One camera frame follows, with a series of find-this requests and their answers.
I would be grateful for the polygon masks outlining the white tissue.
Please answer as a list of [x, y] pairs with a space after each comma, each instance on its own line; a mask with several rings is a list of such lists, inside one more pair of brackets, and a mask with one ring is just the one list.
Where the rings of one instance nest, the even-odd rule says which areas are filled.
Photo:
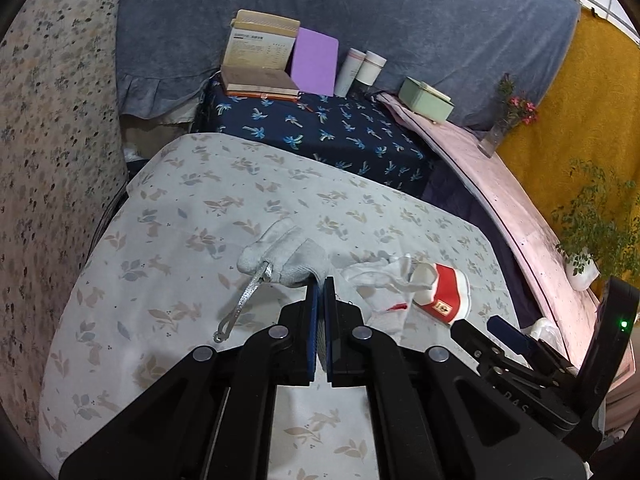
[[355, 263], [342, 278], [363, 301], [366, 324], [400, 343], [414, 291], [409, 256]]

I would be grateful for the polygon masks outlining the grey drawstring pouch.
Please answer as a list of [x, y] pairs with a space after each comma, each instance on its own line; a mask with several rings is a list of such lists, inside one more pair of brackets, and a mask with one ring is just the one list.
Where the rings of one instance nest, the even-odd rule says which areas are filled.
[[218, 324], [213, 336], [216, 344], [229, 339], [245, 305], [262, 283], [299, 288], [315, 280], [322, 285], [330, 272], [326, 251], [290, 218], [274, 222], [259, 240], [246, 246], [236, 267], [250, 281], [236, 305]]

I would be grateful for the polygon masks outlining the pink cloth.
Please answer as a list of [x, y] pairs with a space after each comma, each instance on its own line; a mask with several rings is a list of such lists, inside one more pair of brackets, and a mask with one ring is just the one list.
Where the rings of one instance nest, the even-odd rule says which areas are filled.
[[565, 354], [581, 366], [596, 324], [599, 299], [570, 284], [558, 237], [532, 203], [520, 182], [498, 155], [486, 157], [469, 131], [451, 122], [432, 122], [386, 92], [376, 96], [396, 122], [419, 136], [446, 162], [480, 202], [509, 245], [539, 309], [558, 326]]

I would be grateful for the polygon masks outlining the floral grey tablecloth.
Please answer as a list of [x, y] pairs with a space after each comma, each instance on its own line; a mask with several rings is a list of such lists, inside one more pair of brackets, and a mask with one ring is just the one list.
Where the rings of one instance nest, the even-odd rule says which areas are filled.
[[[304, 298], [301, 289], [260, 286], [229, 340], [213, 344], [250, 280], [236, 270], [242, 249], [281, 219], [324, 248], [337, 295], [362, 306], [365, 320], [369, 306], [340, 271], [411, 255], [462, 271], [466, 318], [479, 330], [495, 314], [518, 327], [497, 257], [476, 226], [322, 162], [228, 134], [192, 134], [156, 154], [127, 192], [51, 344], [39, 435], [54, 478], [71, 452], [189, 351], [239, 346]], [[321, 376], [309, 388], [283, 388], [275, 419], [269, 479], [378, 476], [363, 388], [332, 390]]]

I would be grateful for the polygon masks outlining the green plant white pot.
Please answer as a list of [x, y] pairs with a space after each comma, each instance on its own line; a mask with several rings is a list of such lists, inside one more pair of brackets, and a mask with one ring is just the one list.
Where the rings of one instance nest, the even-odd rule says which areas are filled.
[[639, 185], [590, 160], [568, 170], [577, 193], [552, 211], [559, 228], [556, 249], [576, 290], [611, 276], [639, 283]]

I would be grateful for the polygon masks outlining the mustard yellow curtain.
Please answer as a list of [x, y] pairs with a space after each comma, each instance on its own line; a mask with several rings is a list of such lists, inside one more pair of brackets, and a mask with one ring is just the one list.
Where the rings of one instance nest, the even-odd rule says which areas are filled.
[[538, 105], [498, 154], [554, 232], [552, 211], [582, 188], [575, 160], [639, 180], [639, 47], [610, 22], [580, 12], [565, 60]]

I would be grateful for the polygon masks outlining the vase with pink flowers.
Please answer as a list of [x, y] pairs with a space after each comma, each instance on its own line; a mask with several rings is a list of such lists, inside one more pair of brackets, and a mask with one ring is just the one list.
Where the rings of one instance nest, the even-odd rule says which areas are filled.
[[478, 149], [491, 158], [506, 135], [517, 125], [529, 125], [538, 117], [537, 105], [515, 92], [515, 82], [508, 73], [502, 75], [497, 86], [498, 116], [477, 145]]

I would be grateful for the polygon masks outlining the navy floral cloth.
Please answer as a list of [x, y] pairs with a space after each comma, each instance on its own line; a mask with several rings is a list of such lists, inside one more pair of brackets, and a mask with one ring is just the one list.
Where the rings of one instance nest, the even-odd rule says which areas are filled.
[[398, 125], [374, 99], [227, 96], [218, 78], [205, 88], [192, 130], [262, 142], [416, 198], [423, 195], [435, 160], [420, 136]]

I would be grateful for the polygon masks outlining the speckled floral cloth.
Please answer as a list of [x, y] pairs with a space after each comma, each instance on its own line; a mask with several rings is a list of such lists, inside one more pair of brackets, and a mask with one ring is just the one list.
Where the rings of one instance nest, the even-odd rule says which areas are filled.
[[37, 452], [48, 351], [126, 180], [118, 0], [26, 0], [1, 40], [1, 405]]

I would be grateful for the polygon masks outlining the mint green box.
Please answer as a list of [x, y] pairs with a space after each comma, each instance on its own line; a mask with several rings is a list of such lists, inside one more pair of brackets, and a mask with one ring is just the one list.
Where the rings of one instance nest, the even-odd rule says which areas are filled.
[[411, 77], [406, 77], [402, 83], [398, 99], [413, 113], [432, 122], [446, 122], [454, 110], [454, 103], [449, 96]]

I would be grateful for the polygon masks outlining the white cylindrical jar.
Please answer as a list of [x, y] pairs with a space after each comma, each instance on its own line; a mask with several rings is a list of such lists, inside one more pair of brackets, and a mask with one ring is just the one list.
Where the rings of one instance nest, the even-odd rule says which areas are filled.
[[382, 72], [385, 64], [386, 58], [372, 51], [367, 51], [355, 77], [356, 81], [371, 87], [378, 79], [378, 75]]

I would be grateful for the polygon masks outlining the tall white tube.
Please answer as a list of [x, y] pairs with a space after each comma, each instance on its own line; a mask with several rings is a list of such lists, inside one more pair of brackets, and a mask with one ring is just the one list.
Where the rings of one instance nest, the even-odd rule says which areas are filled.
[[354, 48], [350, 48], [346, 54], [346, 58], [338, 71], [334, 84], [334, 96], [344, 98], [347, 96], [352, 82], [357, 76], [360, 67], [366, 58], [366, 55]]

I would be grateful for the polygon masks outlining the purple notebook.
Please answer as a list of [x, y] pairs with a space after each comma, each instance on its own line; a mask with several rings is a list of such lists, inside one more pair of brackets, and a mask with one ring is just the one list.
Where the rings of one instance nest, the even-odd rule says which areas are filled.
[[300, 92], [332, 96], [336, 77], [338, 40], [301, 27], [294, 44], [291, 78]]

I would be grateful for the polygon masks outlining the beige open box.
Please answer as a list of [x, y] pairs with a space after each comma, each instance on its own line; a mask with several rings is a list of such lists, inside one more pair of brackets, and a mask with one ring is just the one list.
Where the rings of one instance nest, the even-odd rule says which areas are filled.
[[228, 96], [297, 101], [300, 90], [285, 69], [299, 27], [280, 15], [236, 12], [220, 68]]

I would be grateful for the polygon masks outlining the blue-grey blanket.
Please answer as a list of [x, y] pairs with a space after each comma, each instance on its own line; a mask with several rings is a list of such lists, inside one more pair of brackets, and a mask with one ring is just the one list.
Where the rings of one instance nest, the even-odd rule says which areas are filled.
[[382, 55], [379, 89], [422, 80], [450, 96], [454, 124], [474, 130], [495, 122], [503, 75], [529, 99], [544, 97], [579, 18], [575, 0], [119, 0], [120, 111], [151, 119], [195, 96], [241, 9], [295, 18], [342, 51]]

